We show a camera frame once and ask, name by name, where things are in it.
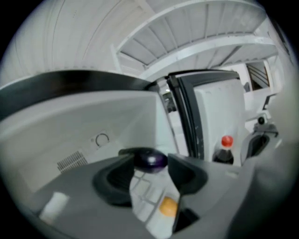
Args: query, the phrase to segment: circular symbol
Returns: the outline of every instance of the circular symbol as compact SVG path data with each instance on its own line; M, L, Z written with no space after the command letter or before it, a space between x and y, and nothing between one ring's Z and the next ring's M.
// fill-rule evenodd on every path
M107 134L99 134L96 138L95 138L95 143L101 147L104 146L105 144L107 144L109 142L109 137Z

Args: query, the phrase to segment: purple object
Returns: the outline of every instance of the purple object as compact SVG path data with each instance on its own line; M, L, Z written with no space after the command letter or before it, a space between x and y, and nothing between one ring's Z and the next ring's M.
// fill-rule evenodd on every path
M160 172L168 163L167 156L153 148L127 148L118 154L134 154L134 167L145 173Z

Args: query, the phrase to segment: red bottle cap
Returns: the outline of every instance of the red bottle cap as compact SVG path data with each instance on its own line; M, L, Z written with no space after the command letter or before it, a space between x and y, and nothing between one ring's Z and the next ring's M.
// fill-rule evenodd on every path
M232 136L230 135L225 135L222 137L222 140L221 140L221 144L224 146L224 147L232 147L233 145L233 142L234 142L234 139Z

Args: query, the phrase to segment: ceiling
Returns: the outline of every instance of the ceiling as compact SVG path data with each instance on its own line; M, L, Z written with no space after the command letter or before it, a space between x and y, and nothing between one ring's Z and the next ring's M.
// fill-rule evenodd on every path
M264 59L277 53L267 36L256 35L265 19L260 6L244 0L45 0L11 40L0 86L53 70L154 80Z

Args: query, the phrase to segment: roof beam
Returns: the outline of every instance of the roof beam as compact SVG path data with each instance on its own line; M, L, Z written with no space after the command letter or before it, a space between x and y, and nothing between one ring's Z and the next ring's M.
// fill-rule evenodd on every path
M247 63L262 62L262 61L267 60L268 58L269 58L269 56L266 56L266 57L263 57L263 58L258 59L258 60L250 60L250 61L243 61L243 62L229 63L229 64L227 64L227 65L223 65L223 66L219 66L219 65L217 65L217 66L213 66L211 69L213 69L213 70L218 70L218 69L221 69L222 67L227 67L227 66L231 66L231 65L236 65L236 64L239 64L239 63L247 64Z
M247 7L245 7L245 8L243 9L242 15L241 15L241 17L240 17L240 19L239 19L239 23L238 23L238 25L235 27L235 31L234 31L234 33L236 33L237 30L239 29L239 27L240 27L240 25L241 25L241 23L242 23L242 19L244 18L244 16L246 16L245 14L247 13L248 9L249 9L249 6L247 6Z
M167 20L165 18L163 19L163 23L165 25L165 28L166 28L166 31L167 31L169 37L172 40L172 43L173 43L174 47L177 49L178 48L177 41L176 41L176 39L175 39L175 37L174 37L174 35L172 33L172 30L170 29L170 26L169 26L169 24L168 24L168 22L167 22Z
M145 68L144 68L144 63L138 61L137 59L135 59L135 58L133 58L133 57L131 57L131 56L125 54L125 53L122 53L122 52L118 53L117 55L118 55L118 57L122 57L122 58L124 58L125 60L131 61L131 62L133 62L134 64L137 64L137 65L142 66L142 68L145 69Z
M200 41L168 54L167 56L156 61L154 64L150 65L149 68L145 70L139 77L146 79L165 67L172 65L176 61L183 60L206 50L225 46L242 46L247 44L274 45L274 42L268 37L258 37L254 35L214 37L211 40Z
M235 13L238 7L239 7L239 5L235 4L232 12ZM232 17L232 20L231 20L230 24L228 25L228 28L226 29L225 34L229 33L230 29L232 28L232 26L234 24L234 21L235 21L235 16Z
M214 54L213 54L213 56L212 56L210 62L208 63L208 65L207 65L207 67L206 67L207 69L210 69L210 68L211 68L211 66L212 66L212 64L213 64L213 61L214 61L214 59L215 59L215 56L217 55L218 51L219 51L219 48L217 48L217 49L215 50L215 52L214 52Z
M206 25L205 25L205 38L207 37L207 31L208 31L208 28L209 28L209 4L207 3L206 4Z
M256 12L256 15L255 16L252 16L251 19L247 22L247 26L245 27L243 33L246 33L248 31L248 26L250 26L250 23L252 23L252 21L256 18L258 18L260 15L262 14L262 12Z
M243 46L236 46L231 53L220 63L220 66L225 65L229 60L242 48Z
M261 12L259 15L257 15L256 18L259 18L261 15L263 15L263 12ZM254 32L256 31L256 29L258 29L258 27L259 27L262 23L259 23L259 22L258 22L258 23L253 27Z
M157 35L153 32L153 30L150 27L148 27L147 29L148 29L149 33L155 38L156 42L161 46L161 48L163 49L164 53L167 54L168 51L166 50L165 46L160 41L160 39L157 37Z
M141 4L143 4L143 2L145 2L145 0L135 0L140 6ZM253 6L259 9L263 9L260 5L254 3L254 2L249 2L249 1L244 1L244 0L222 0L224 3L225 2L237 2L237 3L242 3L242 4L246 4L248 6ZM145 29L145 27L148 27L153 21L160 19L160 18L165 18L166 15L168 15L169 13L171 13L174 10L177 9L184 9L186 7L192 7L192 5L196 5L196 4L207 4L209 2L219 2L219 0L190 0L190 1L186 1L183 3L179 3L176 4L172 7L169 7L155 15L153 15L152 17L150 17L147 21L145 21L144 23L142 23L141 25L139 25L137 28L135 28L135 30L133 30L121 43L120 45L117 47L117 52L120 52L123 48L123 46L127 43L127 41L129 41L130 39L134 38L134 36L140 31Z
M151 52L146 46L144 46L141 42L139 42L139 41L136 40L136 39L133 39L133 41L136 42L139 46L143 47L143 48L145 49L145 51L146 51L147 53L149 53L153 58L155 58L156 60L158 59L158 58L154 55L154 53L152 53L152 52Z
M198 55L196 55L196 57L195 57L194 69L197 69L197 62L198 62Z
M186 27L188 28L189 43L192 43L192 32L191 32L191 24L190 24L190 15L187 13L186 9L184 9L184 15L185 15Z
M261 52L260 47L256 47L254 50L250 49L250 47L248 47L248 48L249 49L247 51L243 52L243 54L247 57L247 59L245 59L245 60L253 60L252 57L257 56L256 55L257 52Z
M220 26L221 26L221 24L222 24L222 22L223 22L223 17L224 17L224 13L225 13L225 7L226 7L225 2L223 2L222 5L223 5L223 6L222 6L222 9L221 9L221 17L220 17L220 22L219 22L219 25L218 25L218 28L217 28L217 33L216 33L216 35L219 34L219 29L220 29Z

